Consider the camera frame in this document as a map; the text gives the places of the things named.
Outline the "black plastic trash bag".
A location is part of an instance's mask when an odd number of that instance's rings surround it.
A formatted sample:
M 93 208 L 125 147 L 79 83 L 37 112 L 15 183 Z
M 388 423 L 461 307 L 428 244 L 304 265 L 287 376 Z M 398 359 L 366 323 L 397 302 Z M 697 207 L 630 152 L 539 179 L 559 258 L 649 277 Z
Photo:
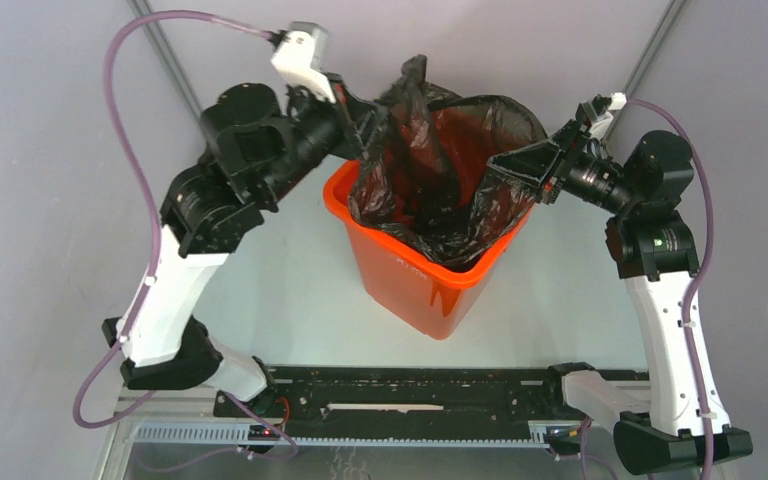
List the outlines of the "black plastic trash bag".
M 546 139 L 538 117 L 508 96 L 461 96 L 426 78 L 416 55 L 376 103 L 386 115 L 359 161 L 352 219 L 428 261 L 459 271 L 512 232 L 535 204 L 488 160 Z

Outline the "orange plastic trash bin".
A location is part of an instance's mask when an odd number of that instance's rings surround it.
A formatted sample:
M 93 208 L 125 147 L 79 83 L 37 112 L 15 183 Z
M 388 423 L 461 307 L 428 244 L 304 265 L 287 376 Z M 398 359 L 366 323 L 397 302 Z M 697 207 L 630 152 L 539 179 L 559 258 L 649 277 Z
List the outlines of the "orange plastic trash bin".
M 323 194 L 327 209 L 346 226 L 367 293 L 420 332 L 437 340 L 448 338 L 484 289 L 497 260 L 525 225 L 530 211 L 473 266 L 454 271 L 352 219 L 348 196 L 358 173 L 359 161 L 344 163 L 328 179 Z

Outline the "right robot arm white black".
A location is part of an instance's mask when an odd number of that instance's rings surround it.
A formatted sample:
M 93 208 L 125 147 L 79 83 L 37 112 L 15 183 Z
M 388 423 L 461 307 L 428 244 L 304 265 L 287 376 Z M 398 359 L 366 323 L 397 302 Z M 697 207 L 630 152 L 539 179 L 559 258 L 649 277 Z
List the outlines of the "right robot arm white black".
M 582 103 L 551 137 L 492 156 L 491 172 L 551 204 L 569 193 L 609 213 L 606 247 L 632 300 L 642 333 L 650 397 L 638 399 L 584 364 L 565 364 L 541 392 L 545 411 L 612 436 L 631 474 L 693 469 L 709 478 L 716 465 L 748 456 L 750 434 L 732 424 L 719 397 L 701 327 L 698 292 L 713 246 L 698 247 L 678 207 L 706 174 L 676 120 L 645 133 L 628 159 L 615 162 L 604 135 L 624 108 L 619 98 Z

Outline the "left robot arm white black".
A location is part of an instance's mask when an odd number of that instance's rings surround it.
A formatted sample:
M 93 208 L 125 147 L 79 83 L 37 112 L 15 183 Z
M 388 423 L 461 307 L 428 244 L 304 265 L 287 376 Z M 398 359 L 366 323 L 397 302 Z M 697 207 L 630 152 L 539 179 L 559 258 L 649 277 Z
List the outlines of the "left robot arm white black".
M 206 385 L 237 398 L 252 416 L 276 403 L 267 367 L 214 340 L 193 314 L 205 287 L 266 213 L 328 156 L 358 160 L 387 121 L 386 108 L 348 91 L 329 74 L 333 96 L 319 100 L 302 86 L 281 107 L 267 85 L 223 92 L 201 115 L 206 148 L 171 182 L 159 208 L 159 255 L 121 318 L 103 324 L 119 346 L 131 390 L 175 391 Z

